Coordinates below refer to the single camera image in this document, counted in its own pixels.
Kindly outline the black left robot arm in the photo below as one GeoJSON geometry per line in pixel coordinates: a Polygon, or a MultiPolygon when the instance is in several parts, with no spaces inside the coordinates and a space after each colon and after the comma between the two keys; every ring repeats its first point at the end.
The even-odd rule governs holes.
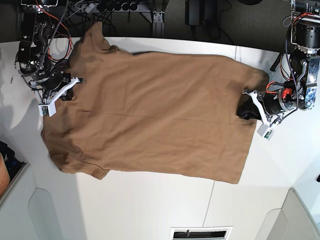
{"type": "Polygon", "coordinates": [[[320,71],[320,2],[290,1],[289,19],[284,46],[270,68],[274,72],[279,67],[284,81],[271,81],[264,91],[245,90],[236,110],[241,119],[260,120],[272,127],[315,104],[320,71]]]}

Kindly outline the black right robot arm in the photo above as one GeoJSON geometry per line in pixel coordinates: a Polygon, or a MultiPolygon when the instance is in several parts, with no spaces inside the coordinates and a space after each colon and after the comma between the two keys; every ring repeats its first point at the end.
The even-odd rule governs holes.
{"type": "Polygon", "coordinates": [[[72,37],[63,20],[69,8],[67,0],[22,0],[23,11],[20,26],[21,40],[14,65],[31,91],[40,95],[40,101],[48,103],[57,96],[62,101],[73,98],[72,89],[63,88],[72,82],[68,56],[74,49],[72,37]],[[54,38],[67,39],[63,57],[52,57],[50,46],[54,38]]]}

